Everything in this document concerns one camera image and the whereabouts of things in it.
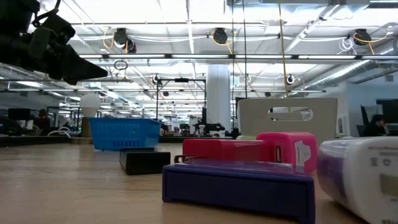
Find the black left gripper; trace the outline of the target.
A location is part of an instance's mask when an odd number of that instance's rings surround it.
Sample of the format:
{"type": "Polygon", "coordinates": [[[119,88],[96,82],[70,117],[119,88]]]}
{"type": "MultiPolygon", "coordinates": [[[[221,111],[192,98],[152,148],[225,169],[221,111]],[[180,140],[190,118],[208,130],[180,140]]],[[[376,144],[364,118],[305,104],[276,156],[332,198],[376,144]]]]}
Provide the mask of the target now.
{"type": "Polygon", "coordinates": [[[31,34],[12,41],[13,65],[47,73],[69,85],[106,77],[108,72],[81,58],[68,41],[75,35],[71,24],[53,14],[31,34]]]}

